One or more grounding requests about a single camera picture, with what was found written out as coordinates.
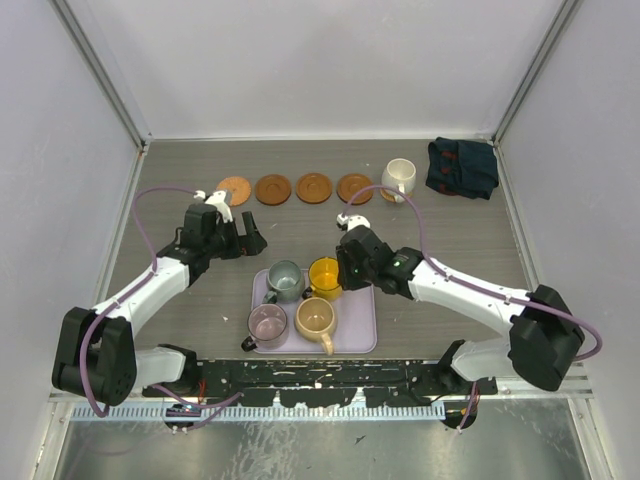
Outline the yellow glass cup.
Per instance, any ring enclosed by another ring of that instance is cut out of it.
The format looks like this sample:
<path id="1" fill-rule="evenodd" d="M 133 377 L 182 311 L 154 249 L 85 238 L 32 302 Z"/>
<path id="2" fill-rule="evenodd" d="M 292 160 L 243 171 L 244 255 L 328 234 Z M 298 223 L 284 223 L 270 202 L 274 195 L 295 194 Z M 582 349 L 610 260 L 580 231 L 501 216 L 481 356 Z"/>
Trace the yellow glass cup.
<path id="1" fill-rule="evenodd" d="M 333 302 L 342 295 L 336 258 L 322 257 L 315 260 L 308 270 L 308 278 L 309 286 L 302 294 L 303 299 L 318 297 Z"/>

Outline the woven rattan coaster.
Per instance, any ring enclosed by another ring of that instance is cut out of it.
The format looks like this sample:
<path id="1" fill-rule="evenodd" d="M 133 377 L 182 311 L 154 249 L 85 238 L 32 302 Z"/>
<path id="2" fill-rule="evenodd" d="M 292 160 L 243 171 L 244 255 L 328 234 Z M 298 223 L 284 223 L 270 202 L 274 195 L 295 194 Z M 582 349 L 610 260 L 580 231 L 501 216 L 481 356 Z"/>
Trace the woven rattan coaster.
<path id="1" fill-rule="evenodd" d="M 379 192 L 380 192 L 380 195 L 385 200 L 392 203 L 397 203 L 397 204 L 404 203 L 406 197 L 411 198 L 413 196 L 412 191 L 404 191 L 404 190 L 397 190 L 397 189 L 381 188 Z"/>
<path id="2" fill-rule="evenodd" d="M 224 178 L 217 185 L 217 189 L 225 190 L 231 195 L 229 205 L 232 207 L 240 206 L 247 202 L 252 192 L 251 183 L 242 176 Z"/>

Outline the grey ceramic mug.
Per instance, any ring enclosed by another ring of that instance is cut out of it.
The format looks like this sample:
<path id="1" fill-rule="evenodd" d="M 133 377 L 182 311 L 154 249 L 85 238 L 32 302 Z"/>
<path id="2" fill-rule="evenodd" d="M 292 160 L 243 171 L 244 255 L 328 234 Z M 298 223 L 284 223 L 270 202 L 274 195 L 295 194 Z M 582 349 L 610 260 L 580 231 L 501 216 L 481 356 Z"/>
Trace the grey ceramic mug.
<path id="1" fill-rule="evenodd" d="M 304 275 L 299 266 L 290 260 L 273 264 L 266 277 L 267 292 L 263 304 L 289 304 L 298 301 L 306 289 Z"/>

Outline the beige ceramic mug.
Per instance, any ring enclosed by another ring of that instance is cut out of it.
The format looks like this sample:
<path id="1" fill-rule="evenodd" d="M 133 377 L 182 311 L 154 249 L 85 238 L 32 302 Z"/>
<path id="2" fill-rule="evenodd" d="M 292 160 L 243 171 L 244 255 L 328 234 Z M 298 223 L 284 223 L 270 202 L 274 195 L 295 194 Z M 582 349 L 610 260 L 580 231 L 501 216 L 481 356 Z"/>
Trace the beige ceramic mug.
<path id="1" fill-rule="evenodd" d="M 295 327 L 304 339 L 320 344 L 327 355 L 334 354 L 337 316 L 327 300 L 311 297 L 302 301 L 296 310 Z"/>

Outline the white speckled ceramic mug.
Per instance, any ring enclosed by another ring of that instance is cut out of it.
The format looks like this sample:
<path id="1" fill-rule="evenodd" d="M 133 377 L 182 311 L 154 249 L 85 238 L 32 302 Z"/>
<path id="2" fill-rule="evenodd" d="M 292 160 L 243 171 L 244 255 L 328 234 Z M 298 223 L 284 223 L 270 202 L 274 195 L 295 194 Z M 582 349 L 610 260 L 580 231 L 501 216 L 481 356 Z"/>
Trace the white speckled ceramic mug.
<path id="1" fill-rule="evenodd" d="M 381 184 L 384 189 L 414 191 L 417 170 L 413 162 L 396 158 L 388 162 L 382 172 Z"/>

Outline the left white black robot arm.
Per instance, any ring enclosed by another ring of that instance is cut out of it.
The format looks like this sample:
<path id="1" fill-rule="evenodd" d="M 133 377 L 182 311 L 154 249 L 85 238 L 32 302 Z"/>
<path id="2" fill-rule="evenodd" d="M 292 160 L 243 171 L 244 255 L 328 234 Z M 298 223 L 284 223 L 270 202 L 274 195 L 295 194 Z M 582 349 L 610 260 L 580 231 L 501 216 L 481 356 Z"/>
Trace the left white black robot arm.
<path id="1" fill-rule="evenodd" d="M 161 384 L 178 396 L 194 393 L 200 369 L 194 351 L 170 344 L 134 345 L 142 327 L 173 297 L 191 287 L 212 260 L 256 256 L 267 246 L 249 211 L 245 232 L 215 206 L 192 204 L 171 243 L 114 297 L 90 309 L 74 307 L 63 320 L 52 385 L 106 406 L 121 404 L 138 388 Z"/>

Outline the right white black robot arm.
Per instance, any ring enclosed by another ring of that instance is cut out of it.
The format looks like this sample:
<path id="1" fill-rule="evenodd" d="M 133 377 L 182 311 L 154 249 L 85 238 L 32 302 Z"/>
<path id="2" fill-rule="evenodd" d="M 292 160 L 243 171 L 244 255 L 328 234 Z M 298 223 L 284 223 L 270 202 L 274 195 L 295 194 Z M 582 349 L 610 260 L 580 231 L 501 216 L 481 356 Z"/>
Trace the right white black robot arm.
<path id="1" fill-rule="evenodd" d="M 459 394 L 482 379 L 517 376 L 554 392 L 577 359 L 585 335 L 559 293 L 508 289 L 453 270 L 420 251 L 392 250 L 368 227 L 348 227 L 336 248 L 344 290 L 375 286 L 388 295 L 439 305 L 496 332 L 494 339 L 456 340 L 434 380 Z"/>

